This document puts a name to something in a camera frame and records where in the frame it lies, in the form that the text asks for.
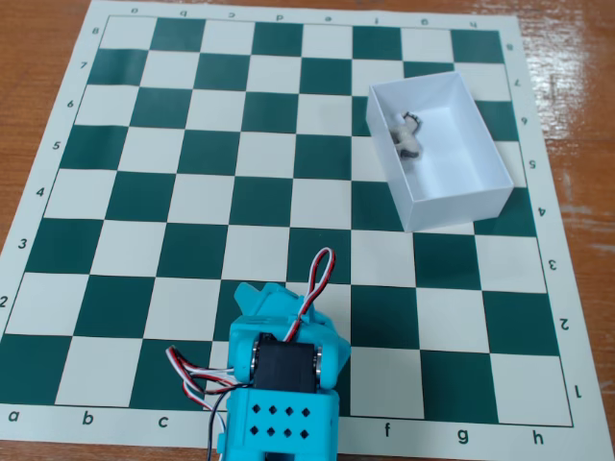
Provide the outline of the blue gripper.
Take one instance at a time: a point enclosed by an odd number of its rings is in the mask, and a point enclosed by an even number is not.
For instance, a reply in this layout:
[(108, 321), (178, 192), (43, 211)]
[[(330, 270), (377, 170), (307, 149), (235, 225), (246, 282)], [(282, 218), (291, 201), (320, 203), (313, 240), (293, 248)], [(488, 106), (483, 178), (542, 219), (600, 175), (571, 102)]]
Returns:
[(287, 326), (283, 336), (299, 336), (302, 327), (316, 325), (336, 332), (332, 320), (316, 310), (313, 303), (305, 306), (305, 296), (299, 296), (277, 283), (266, 283), (260, 292), (250, 283), (241, 282), (234, 292), (234, 299), (244, 316), (257, 314), (281, 321)]

